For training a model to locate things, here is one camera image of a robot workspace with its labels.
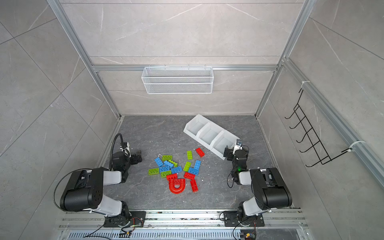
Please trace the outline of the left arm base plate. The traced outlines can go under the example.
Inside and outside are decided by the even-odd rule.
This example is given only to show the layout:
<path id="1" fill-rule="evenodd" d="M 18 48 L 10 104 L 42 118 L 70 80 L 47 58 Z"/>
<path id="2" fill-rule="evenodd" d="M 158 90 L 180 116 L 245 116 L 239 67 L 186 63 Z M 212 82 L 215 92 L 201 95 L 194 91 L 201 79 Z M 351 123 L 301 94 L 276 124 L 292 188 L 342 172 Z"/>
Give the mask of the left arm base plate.
<path id="1" fill-rule="evenodd" d="M 115 217 L 106 217 L 103 227 L 105 228 L 123 228 L 133 226 L 143 226 L 146 219 L 145 211 L 133 211 L 122 213 Z"/>

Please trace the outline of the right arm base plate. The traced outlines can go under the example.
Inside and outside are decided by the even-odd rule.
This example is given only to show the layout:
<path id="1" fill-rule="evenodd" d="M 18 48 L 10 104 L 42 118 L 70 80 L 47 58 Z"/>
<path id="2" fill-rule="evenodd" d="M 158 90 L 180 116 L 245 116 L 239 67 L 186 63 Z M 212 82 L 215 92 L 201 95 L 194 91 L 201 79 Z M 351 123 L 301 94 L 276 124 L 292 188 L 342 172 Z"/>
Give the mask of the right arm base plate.
<path id="1" fill-rule="evenodd" d="M 224 211 L 220 213 L 219 220 L 223 221 L 226 227 L 264 227 L 262 215 L 243 216 L 237 211 Z"/>

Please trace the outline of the red arch lego piece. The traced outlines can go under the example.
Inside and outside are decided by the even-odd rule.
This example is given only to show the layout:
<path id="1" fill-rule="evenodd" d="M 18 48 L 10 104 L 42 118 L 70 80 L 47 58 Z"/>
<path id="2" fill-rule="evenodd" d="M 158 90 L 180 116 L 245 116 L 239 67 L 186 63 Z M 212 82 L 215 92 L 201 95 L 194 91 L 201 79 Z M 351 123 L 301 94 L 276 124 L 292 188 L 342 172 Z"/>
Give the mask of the red arch lego piece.
<path id="1" fill-rule="evenodd" d="M 173 194 L 180 194 L 185 190 L 186 181 L 185 179 L 170 179 L 169 189 Z"/>

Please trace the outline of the red lego brick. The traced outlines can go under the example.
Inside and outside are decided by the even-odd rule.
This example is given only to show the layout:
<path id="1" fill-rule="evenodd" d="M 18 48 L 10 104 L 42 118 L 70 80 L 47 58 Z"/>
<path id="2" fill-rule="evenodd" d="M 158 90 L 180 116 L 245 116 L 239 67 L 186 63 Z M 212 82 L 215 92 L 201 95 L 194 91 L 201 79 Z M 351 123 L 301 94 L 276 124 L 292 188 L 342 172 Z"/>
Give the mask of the red lego brick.
<path id="1" fill-rule="evenodd" d="M 185 179 L 188 179 L 188 180 L 194 180 L 195 179 L 195 175 L 194 174 L 191 174 L 191 173 L 189 173 L 189 172 L 185 172 L 185 174 L 184 174 L 184 178 Z"/>
<path id="2" fill-rule="evenodd" d="M 190 184 L 191 184 L 191 188 L 192 188 L 193 193 L 196 193 L 199 190 L 196 180 L 191 180 Z"/>
<path id="3" fill-rule="evenodd" d="M 204 157 L 205 156 L 205 153 L 203 152 L 203 150 L 201 148 L 197 148 L 196 149 L 196 152 L 197 154 L 200 156 L 200 158 Z"/>
<path id="4" fill-rule="evenodd" d="M 166 178 L 167 178 L 168 181 L 174 180 L 174 179 L 178 178 L 178 174 L 175 173 L 175 174 L 167 175 Z"/>

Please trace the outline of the white three-compartment bin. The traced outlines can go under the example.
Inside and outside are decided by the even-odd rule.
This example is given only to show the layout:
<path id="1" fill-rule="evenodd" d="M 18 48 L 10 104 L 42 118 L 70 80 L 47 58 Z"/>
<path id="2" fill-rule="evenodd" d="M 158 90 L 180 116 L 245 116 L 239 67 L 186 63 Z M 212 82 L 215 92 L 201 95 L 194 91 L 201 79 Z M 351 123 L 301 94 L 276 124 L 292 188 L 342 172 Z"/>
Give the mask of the white three-compartment bin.
<path id="1" fill-rule="evenodd" d="M 232 149 L 236 141 L 240 139 L 240 137 L 200 114 L 196 115 L 185 125 L 184 133 L 222 160 L 226 159 L 224 157 L 225 148 Z"/>

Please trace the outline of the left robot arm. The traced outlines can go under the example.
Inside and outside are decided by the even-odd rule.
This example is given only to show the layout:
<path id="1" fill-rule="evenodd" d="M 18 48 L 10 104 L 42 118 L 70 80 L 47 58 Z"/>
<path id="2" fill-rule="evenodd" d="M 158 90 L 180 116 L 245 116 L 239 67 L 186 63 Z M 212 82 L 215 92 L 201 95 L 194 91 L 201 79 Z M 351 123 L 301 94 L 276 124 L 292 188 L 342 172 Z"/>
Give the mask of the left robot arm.
<path id="1" fill-rule="evenodd" d="M 104 194 L 104 187 L 127 181 L 129 168 L 142 162 L 141 151 L 132 154 L 123 135 L 115 135 L 107 168 L 77 169 L 67 174 L 69 180 L 54 205 L 64 212 L 91 212 L 105 217 L 105 226 L 125 227 L 133 225 L 135 216 L 124 201 L 114 200 Z"/>

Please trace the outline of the blue lego brick low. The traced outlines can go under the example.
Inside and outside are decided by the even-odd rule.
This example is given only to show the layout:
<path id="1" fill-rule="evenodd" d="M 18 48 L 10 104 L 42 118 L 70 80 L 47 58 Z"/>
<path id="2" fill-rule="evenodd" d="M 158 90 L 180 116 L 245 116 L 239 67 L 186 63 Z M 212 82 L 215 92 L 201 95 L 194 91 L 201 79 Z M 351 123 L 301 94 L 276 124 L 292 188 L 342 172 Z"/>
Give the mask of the blue lego brick low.
<path id="1" fill-rule="evenodd" d="M 195 175 L 195 176 L 197 176 L 197 175 L 199 174 L 199 170 L 194 169 L 194 168 L 189 168 L 188 172 L 189 172 L 190 174 Z"/>

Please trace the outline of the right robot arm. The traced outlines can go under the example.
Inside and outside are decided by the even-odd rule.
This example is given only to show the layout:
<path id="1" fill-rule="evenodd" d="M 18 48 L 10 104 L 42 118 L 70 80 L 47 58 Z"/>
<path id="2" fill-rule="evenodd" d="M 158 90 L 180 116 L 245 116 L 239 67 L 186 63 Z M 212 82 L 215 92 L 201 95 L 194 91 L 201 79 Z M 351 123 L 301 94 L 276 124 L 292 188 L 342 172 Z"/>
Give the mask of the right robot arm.
<path id="1" fill-rule="evenodd" d="M 229 177 L 232 179 L 232 188 L 235 184 L 250 186 L 252 197 L 239 204 L 235 212 L 224 212 L 224 218 L 230 221 L 229 226 L 249 225 L 257 221 L 272 209 L 287 208 L 292 205 L 292 195 L 277 168 L 247 169 L 249 150 L 244 146 L 236 145 L 234 148 L 225 148 L 223 157 L 232 162 Z"/>

